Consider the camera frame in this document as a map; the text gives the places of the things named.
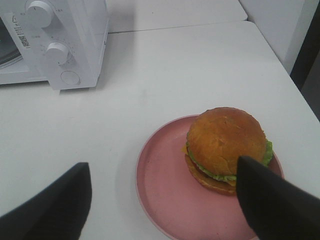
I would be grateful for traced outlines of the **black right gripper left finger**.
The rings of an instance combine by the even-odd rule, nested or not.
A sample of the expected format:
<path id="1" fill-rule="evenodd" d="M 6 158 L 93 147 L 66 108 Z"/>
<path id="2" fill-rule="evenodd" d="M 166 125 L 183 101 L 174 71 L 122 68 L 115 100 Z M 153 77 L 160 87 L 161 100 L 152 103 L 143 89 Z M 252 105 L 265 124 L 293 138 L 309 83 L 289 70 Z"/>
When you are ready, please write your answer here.
<path id="1" fill-rule="evenodd" d="M 92 203 L 89 164 L 79 162 L 37 195 L 1 216 L 2 240 L 77 240 Z"/>

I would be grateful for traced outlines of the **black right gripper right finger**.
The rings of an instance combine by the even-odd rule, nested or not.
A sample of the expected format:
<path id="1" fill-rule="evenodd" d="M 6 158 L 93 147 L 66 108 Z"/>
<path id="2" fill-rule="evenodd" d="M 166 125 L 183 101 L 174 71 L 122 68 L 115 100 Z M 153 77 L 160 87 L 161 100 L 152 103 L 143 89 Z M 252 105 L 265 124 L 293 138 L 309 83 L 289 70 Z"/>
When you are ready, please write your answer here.
<path id="1" fill-rule="evenodd" d="M 320 200 L 249 156 L 237 162 L 236 195 L 261 240 L 318 240 Z"/>

